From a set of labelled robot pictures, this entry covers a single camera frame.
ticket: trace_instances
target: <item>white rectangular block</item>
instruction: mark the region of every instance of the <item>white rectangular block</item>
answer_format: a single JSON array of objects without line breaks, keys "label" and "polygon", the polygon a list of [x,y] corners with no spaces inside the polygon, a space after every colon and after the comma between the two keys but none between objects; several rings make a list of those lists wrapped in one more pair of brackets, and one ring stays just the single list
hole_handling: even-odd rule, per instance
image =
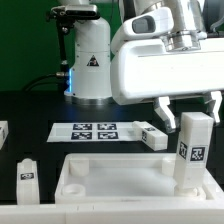
[{"label": "white rectangular block", "polygon": [[167,149],[168,136],[147,122],[132,124],[136,138],[142,140],[154,151]]},{"label": "white rectangular block", "polygon": [[8,122],[0,121],[0,149],[2,148],[4,144],[8,133],[9,133]]},{"label": "white rectangular block", "polygon": [[17,164],[16,196],[18,205],[40,203],[36,161],[24,159]]},{"label": "white rectangular block", "polygon": [[180,189],[202,186],[214,120],[203,113],[183,113],[174,179]]}]

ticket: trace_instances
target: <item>black cable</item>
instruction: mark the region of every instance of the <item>black cable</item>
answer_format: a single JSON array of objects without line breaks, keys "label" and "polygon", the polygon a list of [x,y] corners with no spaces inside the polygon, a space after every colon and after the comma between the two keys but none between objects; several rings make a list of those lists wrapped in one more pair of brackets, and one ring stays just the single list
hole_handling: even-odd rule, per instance
[{"label": "black cable", "polygon": [[33,84],[35,84],[38,81],[41,81],[43,79],[48,79],[48,78],[52,78],[52,77],[56,77],[55,74],[48,74],[48,75],[44,75],[44,76],[40,76],[32,81],[30,81],[29,83],[27,83],[23,88],[22,91],[26,91],[27,88],[29,88],[30,86],[32,86]]},{"label": "black cable", "polygon": [[31,91],[34,87],[36,86],[41,86],[41,85],[51,85],[51,84],[60,84],[59,82],[40,82],[40,83],[36,83],[33,84],[32,86],[30,86],[26,91]]},{"label": "black cable", "polygon": [[114,14],[114,0],[111,0],[111,14],[110,14],[110,20],[109,20],[109,24],[111,25],[112,23],[112,19],[113,19],[113,14]]}]

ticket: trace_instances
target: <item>blue light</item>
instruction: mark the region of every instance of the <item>blue light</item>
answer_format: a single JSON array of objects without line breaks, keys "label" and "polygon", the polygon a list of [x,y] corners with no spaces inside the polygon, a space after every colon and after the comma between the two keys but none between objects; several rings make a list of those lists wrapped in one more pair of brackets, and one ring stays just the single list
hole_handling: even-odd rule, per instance
[{"label": "blue light", "polygon": [[69,93],[71,93],[72,92],[72,69],[69,70],[68,84],[69,84],[68,91]]}]

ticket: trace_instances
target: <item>black table surface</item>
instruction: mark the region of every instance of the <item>black table surface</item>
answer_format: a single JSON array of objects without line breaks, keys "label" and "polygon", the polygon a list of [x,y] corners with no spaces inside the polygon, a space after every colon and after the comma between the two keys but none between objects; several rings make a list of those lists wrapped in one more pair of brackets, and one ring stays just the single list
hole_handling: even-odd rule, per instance
[{"label": "black table surface", "polygon": [[[7,120],[8,138],[0,150],[0,204],[16,204],[17,163],[37,161],[41,203],[54,203],[54,193],[65,156],[69,153],[154,153],[142,142],[47,143],[55,122],[147,121],[165,132],[152,103],[119,106],[81,106],[65,102],[57,92],[0,92],[0,120]],[[201,99],[172,101],[173,113],[206,112]],[[169,135],[168,149],[176,151],[178,131]],[[207,169],[224,189],[224,122],[214,127]]]}]

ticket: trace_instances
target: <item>triangle sticker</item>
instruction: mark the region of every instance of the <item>triangle sticker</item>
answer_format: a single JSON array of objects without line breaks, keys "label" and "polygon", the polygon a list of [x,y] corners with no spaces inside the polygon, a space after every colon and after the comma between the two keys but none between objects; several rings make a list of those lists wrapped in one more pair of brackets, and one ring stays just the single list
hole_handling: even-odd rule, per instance
[{"label": "triangle sticker", "polygon": [[96,60],[95,56],[93,55],[88,62],[87,66],[99,66],[98,61]]}]

